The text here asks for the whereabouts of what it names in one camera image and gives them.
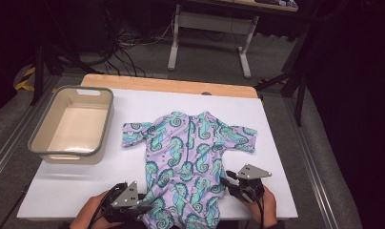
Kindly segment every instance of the beige bin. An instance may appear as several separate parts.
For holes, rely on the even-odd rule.
[[[29,149],[48,163],[100,162],[112,101],[113,93],[106,88],[59,88],[31,136]]]

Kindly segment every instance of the wooden table edge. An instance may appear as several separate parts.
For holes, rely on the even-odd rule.
[[[256,90],[250,86],[105,74],[87,74],[83,78],[81,86],[181,94],[209,93],[218,96],[258,98]]]

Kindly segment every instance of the white desk frame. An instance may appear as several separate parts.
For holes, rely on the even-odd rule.
[[[243,47],[238,47],[240,62],[243,68],[243,74],[246,78],[251,78],[249,63],[247,61],[246,52],[249,48],[250,42],[257,26],[258,16],[253,20],[244,20],[237,18],[227,18],[220,16],[212,16],[201,13],[192,13],[181,11],[181,6],[177,5],[174,17],[174,35],[172,38],[172,49],[170,52],[168,69],[173,71],[175,69],[175,61],[177,59],[178,51],[178,28],[191,28],[207,31],[222,31],[232,32],[235,34],[246,34],[246,42]]]

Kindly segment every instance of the dark curtain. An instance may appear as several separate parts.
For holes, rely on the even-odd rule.
[[[16,95],[13,81],[31,59],[33,45],[15,2],[0,0],[0,108]]]
[[[353,0],[308,88],[364,228],[385,228],[385,0]]]

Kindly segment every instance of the purple fabric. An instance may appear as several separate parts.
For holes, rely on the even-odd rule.
[[[142,220],[149,228],[215,228],[216,201],[225,187],[222,155],[227,149],[254,152],[257,131],[228,126],[208,112],[180,112],[154,123],[126,123],[122,146],[147,141],[148,193],[139,204],[153,209]]]

